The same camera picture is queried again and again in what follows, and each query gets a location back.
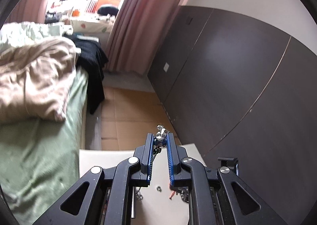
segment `white table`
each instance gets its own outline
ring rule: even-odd
[[[194,144],[183,145],[187,155],[205,165]],[[121,161],[133,156],[134,151],[94,151],[80,150],[79,173],[83,176],[93,166],[111,168]],[[136,200],[136,218],[132,225],[187,225],[189,214],[188,204],[184,203],[180,195],[169,199],[172,191],[169,189],[169,174],[166,148],[155,157],[152,170],[151,185],[141,188],[142,200]]]

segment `white electrical outlet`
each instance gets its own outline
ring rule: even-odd
[[[165,73],[167,72],[169,66],[170,66],[170,65],[166,62],[165,65],[164,65],[164,67],[163,67]]]

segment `curtain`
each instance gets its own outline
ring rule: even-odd
[[[110,71],[148,72],[180,0],[124,0],[106,47]]]
[[[44,23],[48,0],[20,0],[5,23],[35,22]]]

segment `green bed sheet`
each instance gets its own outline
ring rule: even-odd
[[[0,183],[15,218],[31,225],[79,179],[82,109],[88,74],[79,68],[66,121],[0,125]]]

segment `orange object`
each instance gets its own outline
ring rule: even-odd
[[[75,9],[73,12],[72,12],[72,16],[79,16],[80,15],[80,12],[78,9]]]

